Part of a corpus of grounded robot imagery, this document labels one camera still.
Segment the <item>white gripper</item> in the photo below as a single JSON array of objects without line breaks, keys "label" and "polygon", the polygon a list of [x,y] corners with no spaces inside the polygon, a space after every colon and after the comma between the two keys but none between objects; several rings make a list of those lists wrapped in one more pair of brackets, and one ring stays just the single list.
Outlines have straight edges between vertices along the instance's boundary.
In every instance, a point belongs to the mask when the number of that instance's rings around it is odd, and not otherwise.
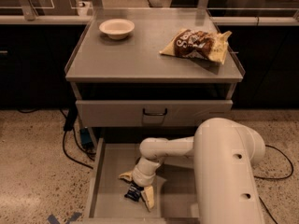
[{"label": "white gripper", "polygon": [[158,160],[148,160],[141,157],[133,171],[124,172],[119,175],[120,180],[131,182],[132,180],[139,186],[144,187],[141,197],[149,211],[155,205],[154,189],[151,186],[157,169],[164,163],[164,158]]}]

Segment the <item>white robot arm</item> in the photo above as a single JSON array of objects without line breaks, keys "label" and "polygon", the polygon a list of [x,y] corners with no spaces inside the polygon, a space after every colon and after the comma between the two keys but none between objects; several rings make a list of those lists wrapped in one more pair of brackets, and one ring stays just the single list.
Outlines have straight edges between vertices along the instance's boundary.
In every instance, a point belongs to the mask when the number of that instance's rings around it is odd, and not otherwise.
[{"label": "white robot arm", "polygon": [[119,175],[131,184],[126,196],[154,206],[152,183],[168,157],[192,157],[201,224],[265,224],[251,167],[265,144],[253,129],[229,119],[204,121],[192,137],[146,138],[135,168]]}]

